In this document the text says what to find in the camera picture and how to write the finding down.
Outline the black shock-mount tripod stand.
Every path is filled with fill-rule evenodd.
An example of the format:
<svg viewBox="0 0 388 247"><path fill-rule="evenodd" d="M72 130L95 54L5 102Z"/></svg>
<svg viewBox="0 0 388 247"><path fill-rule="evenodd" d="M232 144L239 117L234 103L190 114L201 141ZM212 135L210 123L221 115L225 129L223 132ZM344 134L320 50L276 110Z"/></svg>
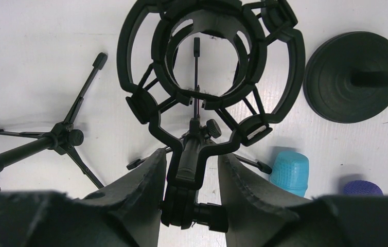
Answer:
<svg viewBox="0 0 388 247"><path fill-rule="evenodd" d="M287 1L136 1L117 46L117 72L126 101L149 132L172 151L161 222L189 228L206 225L228 231L227 210L197 202L206 163L250 146L283 121L303 82L305 47L297 18ZM193 85L179 82L174 69L179 47L194 38L200 56L201 34L225 39L237 65L229 82L215 72L195 75ZM288 49L288 78L277 106L268 113L257 84L267 64L268 46Z"/></svg>

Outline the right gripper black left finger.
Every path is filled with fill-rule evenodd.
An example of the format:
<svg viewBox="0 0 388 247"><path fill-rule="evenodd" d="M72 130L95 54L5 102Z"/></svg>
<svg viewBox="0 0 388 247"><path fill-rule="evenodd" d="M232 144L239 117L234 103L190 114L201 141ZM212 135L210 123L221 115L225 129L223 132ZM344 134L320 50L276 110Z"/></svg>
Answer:
<svg viewBox="0 0 388 247"><path fill-rule="evenodd" d="M166 151L83 199L0 192L0 246L157 246Z"/></svg>

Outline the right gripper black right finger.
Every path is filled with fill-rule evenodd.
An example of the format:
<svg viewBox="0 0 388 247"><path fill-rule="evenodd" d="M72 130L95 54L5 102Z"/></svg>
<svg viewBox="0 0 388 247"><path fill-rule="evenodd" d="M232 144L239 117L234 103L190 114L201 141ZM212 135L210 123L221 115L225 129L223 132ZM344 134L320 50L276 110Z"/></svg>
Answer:
<svg viewBox="0 0 388 247"><path fill-rule="evenodd" d="M218 157L228 246L388 246L388 196L296 196Z"/></svg>

